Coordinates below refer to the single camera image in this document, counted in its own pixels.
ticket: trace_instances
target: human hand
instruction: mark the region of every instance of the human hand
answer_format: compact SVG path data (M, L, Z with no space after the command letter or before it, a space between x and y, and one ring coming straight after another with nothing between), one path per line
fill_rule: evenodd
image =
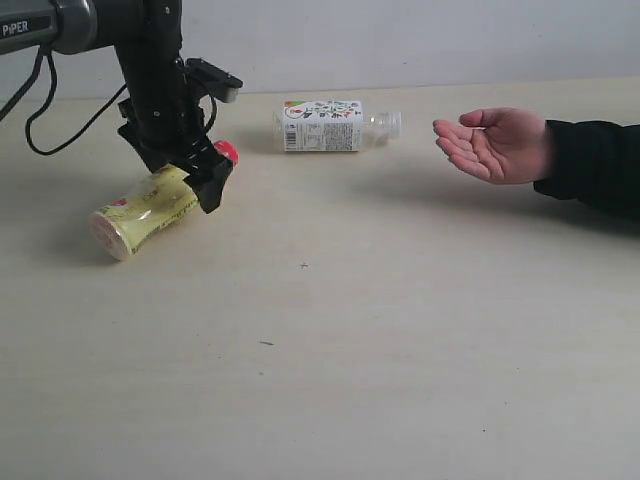
M459 170L496 185L524 184L551 173L551 148L543 118L526 110L476 110L460 124L436 120L436 143Z

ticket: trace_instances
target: robotic arm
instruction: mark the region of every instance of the robotic arm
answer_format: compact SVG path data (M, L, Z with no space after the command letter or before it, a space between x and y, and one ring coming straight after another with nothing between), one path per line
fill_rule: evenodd
M118 133L151 172L171 163L206 213L216 210L233 162L207 133L216 100L233 102L242 81L201 59L184 61L182 0L0 0L0 55L44 46L64 55L115 47L130 98ZM205 125L200 101L209 96Z

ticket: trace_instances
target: clear plastic bottle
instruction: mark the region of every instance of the clear plastic bottle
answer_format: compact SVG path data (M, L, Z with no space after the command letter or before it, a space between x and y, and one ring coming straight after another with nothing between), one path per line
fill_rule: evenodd
M238 153L228 142L217 142L216 150L238 163ZM89 217L91 233L116 260L136 255L151 237L179 223L200 206L198 198L183 181L187 176L167 165L137 182L119 200L95 211Z
M401 130L400 112L377 113L357 100L290 101L273 115L274 142L284 152L359 152Z

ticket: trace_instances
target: table surface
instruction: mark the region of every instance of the table surface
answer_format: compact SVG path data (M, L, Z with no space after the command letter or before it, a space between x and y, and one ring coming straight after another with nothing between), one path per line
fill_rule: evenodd
M341 92L405 129L335 156L274 152L285 96L241 96L215 130L241 153L223 208L119 264L86 227L145 175L117 112L41 158L22 105L0 130L0 477L637 479L640 227L464 176L431 122L633 123L639 91ZM98 105L56 103L38 141Z

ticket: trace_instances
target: black sleeve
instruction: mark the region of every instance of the black sleeve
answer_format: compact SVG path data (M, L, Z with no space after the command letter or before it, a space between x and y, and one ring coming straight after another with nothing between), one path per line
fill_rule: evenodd
M640 125L549 120L547 128L553 171L534 183L538 193L640 216Z

